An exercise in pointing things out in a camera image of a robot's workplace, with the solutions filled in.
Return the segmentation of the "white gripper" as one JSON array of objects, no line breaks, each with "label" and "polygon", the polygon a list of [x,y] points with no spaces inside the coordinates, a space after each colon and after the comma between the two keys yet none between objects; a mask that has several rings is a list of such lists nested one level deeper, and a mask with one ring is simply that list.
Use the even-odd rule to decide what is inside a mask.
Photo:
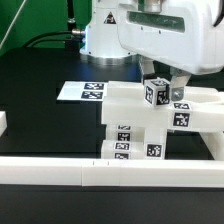
[{"label": "white gripper", "polygon": [[191,74],[224,68],[224,0],[162,0],[159,13],[138,0],[118,0],[117,15],[121,46],[142,55],[142,82],[155,74],[153,60],[172,66],[173,102],[183,99]]}]

